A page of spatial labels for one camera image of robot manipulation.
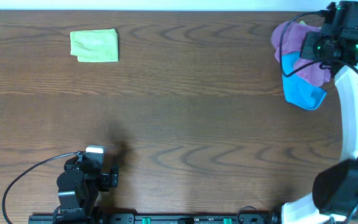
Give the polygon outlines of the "purple cloth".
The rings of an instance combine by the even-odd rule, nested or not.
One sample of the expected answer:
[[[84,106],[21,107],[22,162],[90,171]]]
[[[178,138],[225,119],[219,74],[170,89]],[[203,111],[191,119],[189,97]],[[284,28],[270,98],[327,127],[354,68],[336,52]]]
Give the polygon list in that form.
[[[271,42],[275,48],[275,58],[277,61],[280,61],[279,57],[279,47],[280,47],[280,37],[285,25],[288,22],[280,24],[272,33]],[[320,27],[315,26],[303,26],[298,22],[293,22],[287,28],[282,41],[282,56],[288,55],[290,53],[300,52],[303,40],[306,37],[306,34],[309,31],[319,32]],[[319,63],[310,65],[307,68],[304,68],[296,73],[297,76],[304,79],[313,86],[321,86],[324,83],[327,83],[331,79],[331,74],[329,70],[322,70],[319,67]]]

